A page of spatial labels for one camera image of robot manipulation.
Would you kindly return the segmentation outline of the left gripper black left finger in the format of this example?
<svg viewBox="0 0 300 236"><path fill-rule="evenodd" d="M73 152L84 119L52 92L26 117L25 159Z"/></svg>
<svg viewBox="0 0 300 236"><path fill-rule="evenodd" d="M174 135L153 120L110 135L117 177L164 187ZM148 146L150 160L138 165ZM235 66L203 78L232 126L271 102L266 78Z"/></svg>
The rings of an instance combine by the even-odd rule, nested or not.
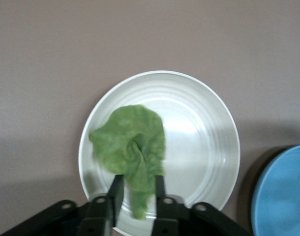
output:
<svg viewBox="0 0 300 236"><path fill-rule="evenodd" d="M124 177L116 175L107 193L92 199L81 221L79 236L111 236L124 199Z"/></svg>

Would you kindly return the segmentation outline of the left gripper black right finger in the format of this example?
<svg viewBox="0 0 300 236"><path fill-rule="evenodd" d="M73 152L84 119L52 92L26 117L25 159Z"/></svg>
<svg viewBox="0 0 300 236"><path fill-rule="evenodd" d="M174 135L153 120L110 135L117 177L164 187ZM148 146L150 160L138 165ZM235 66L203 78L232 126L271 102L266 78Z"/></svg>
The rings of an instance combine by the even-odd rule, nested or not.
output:
<svg viewBox="0 0 300 236"><path fill-rule="evenodd" d="M183 236L185 221L189 210L181 197L165 193L163 176L156 176L156 219L153 224L153 236Z"/></svg>

